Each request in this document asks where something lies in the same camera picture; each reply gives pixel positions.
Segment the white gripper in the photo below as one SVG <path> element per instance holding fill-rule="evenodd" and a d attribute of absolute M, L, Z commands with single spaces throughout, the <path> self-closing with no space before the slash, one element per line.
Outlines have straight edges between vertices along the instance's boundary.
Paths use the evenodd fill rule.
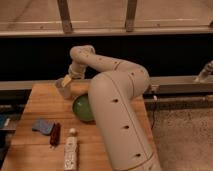
<path fill-rule="evenodd" d="M 61 82 L 63 87 L 71 83 L 72 79 L 84 79 L 86 67 L 78 64 L 71 64 L 68 69 L 69 75 L 66 75 Z"/>

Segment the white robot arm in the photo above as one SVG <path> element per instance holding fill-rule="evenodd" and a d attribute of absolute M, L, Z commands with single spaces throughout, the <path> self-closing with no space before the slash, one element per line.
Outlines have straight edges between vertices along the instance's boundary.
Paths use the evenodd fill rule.
<path fill-rule="evenodd" d="M 136 63 L 98 55 L 91 45 L 74 46 L 72 63 L 62 79 L 62 96 L 71 96 L 71 81 L 87 67 L 98 74 L 88 88 L 89 104 L 114 171 L 162 171 L 131 100 L 150 87 L 147 70 Z"/>

